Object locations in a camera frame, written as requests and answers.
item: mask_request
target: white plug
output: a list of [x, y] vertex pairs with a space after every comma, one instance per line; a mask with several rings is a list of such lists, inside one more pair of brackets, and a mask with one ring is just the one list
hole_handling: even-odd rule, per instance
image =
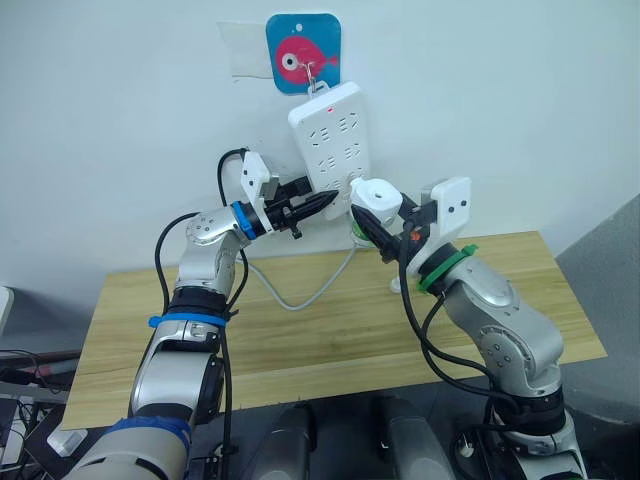
[[0, 335], [9, 318], [9, 312], [13, 305], [13, 290], [7, 287], [0, 287]]

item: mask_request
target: white power strip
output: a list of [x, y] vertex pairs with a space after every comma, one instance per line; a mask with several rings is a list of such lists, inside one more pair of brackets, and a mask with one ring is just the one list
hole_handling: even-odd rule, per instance
[[4, 330], [12, 305], [13, 290], [7, 287], [0, 287], [0, 335], [2, 335], [2, 331]]
[[324, 209], [332, 220], [349, 209], [351, 180], [369, 174], [367, 119], [360, 87], [347, 82], [289, 112], [289, 124], [314, 192], [339, 190]]

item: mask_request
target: wooden table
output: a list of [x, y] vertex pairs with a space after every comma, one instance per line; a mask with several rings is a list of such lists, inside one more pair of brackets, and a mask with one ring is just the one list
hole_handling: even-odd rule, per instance
[[[476, 255], [513, 280], [522, 298], [551, 317], [562, 331], [562, 362], [606, 356], [562, 272], [535, 232], [469, 238]], [[313, 294], [335, 271], [344, 252], [255, 260], [290, 303]], [[236, 409], [434, 382], [404, 314], [400, 296], [389, 290], [397, 264], [383, 264], [377, 251], [359, 250], [331, 288], [301, 312], [283, 310], [250, 274], [228, 326]], [[167, 269], [167, 278], [175, 278]], [[412, 296], [416, 312], [433, 304]], [[162, 304], [153, 270], [107, 277], [100, 295], [63, 426], [110, 425], [127, 413], [133, 378], [152, 333], [149, 316]], [[430, 329], [444, 351], [480, 361], [469, 339], [438, 314]], [[454, 377], [475, 370], [445, 364]]]

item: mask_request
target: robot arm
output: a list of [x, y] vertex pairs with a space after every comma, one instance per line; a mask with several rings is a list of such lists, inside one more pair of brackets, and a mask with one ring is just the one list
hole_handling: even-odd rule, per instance
[[[377, 214], [385, 195], [363, 191], [361, 184], [354, 186], [355, 221], [383, 261], [399, 260], [401, 237], [387, 232], [385, 218]], [[514, 412], [496, 401], [492, 410], [495, 425], [513, 427], [501, 438], [512, 447], [519, 473], [540, 479], [547, 468], [551, 473], [565, 469], [586, 478], [573, 422], [564, 409], [558, 366], [562, 336], [548, 317], [522, 301], [511, 282], [473, 256], [475, 246], [459, 251], [450, 243], [468, 221], [469, 207], [467, 178], [435, 185], [423, 193], [420, 205], [402, 195], [395, 211], [409, 237], [405, 274], [417, 277], [420, 289], [444, 298], [449, 317], [473, 340], [496, 379], [493, 388], [519, 407]]]
[[262, 235], [290, 229], [329, 205], [337, 191], [311, 192], [306, 178], [279, 185], [257, 153], [246, 152], [242, 184], [250, 203], [196, 215], [167, 312], [153, 317], [153, 335], [138, 370], [128, 418], [103, 435], [66, 477], [179, 480], [191, 432], [219, 411], [223, 360], [217, 354], [229, 320], [238, 252]]

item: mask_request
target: fish sticker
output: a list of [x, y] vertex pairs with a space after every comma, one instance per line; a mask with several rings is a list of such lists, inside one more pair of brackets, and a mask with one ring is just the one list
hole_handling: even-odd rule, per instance
[[325, 57], [315, 43], [299, 35], [285, 38], [276, 50], [276, 64], [280, 74], [298, 85], [309, 84], [305, 65], [309, 65], [311, 75], [317, 78], [327, 63], [337, 66], [338, 57]]
[[273, 81], [286, 94], [306, 94], [307, 66], [317, 82], [340, 83], [342, 30], [328, 13], [278, 14], [266, 26]]

